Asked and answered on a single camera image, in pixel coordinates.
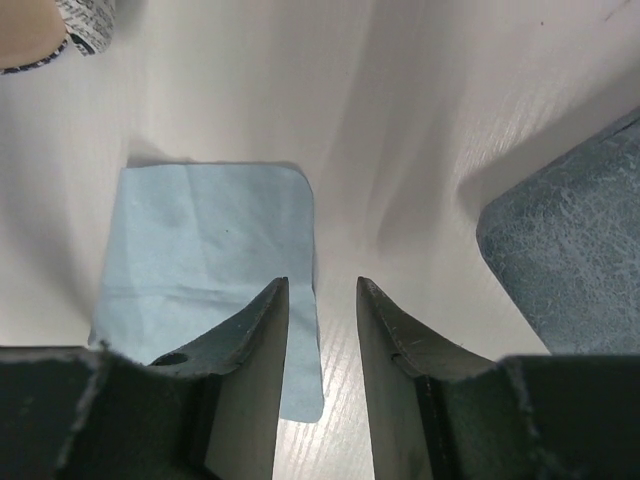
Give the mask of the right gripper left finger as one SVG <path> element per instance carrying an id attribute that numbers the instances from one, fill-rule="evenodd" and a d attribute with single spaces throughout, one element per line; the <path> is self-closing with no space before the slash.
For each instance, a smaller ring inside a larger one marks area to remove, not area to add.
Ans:
<path id="1" fill-rule="evenodd" d="M 215 479 L 273 473 L 289 327 L 289 282 L 271 281 L 249 304 L 151 363 L 202 386 L 188 461 Z"/>

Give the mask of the blue glasses case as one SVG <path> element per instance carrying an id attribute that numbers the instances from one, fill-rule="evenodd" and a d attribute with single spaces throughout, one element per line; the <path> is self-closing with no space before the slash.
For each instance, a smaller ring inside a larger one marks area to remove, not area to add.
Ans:
<path id="1" fill-rule="evenodd" d="M 554 354 L 639 351 L 639 112 L 490 202 L 479 250 Z"/>

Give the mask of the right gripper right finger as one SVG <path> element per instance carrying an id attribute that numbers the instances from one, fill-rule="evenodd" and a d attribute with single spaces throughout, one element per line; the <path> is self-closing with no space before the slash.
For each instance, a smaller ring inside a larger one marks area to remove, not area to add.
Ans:
<path id="1" fill-rule="evenodd" d="M 454 479 L 442 386 L 493 362 L 403 311 L 366 277 L 357 280 L 356 316 L 375 477 Z"/>

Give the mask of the blue cleaning cloth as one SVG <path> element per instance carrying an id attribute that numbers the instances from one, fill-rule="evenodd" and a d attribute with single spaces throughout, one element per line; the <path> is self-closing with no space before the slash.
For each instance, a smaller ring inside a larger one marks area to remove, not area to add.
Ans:
<path id="1" fill-rule="evenodd" d="M 314 202 L 275 164 L 165 164 L 119 177 L 89 342 L 148 364 L 289 281 L 280 415 L 323 413 L 314 292 Z"/>

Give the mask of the newspaper print pouch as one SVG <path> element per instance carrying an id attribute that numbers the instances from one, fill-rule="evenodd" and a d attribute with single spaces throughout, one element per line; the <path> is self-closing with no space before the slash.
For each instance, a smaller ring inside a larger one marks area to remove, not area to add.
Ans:
<path id="1" fill-rule="evenodd" d="M 2 0 L 1 73 L 40 68 L 72 46 L 84 56 L 106 51 L 116 3 L 104 0 Z"/>

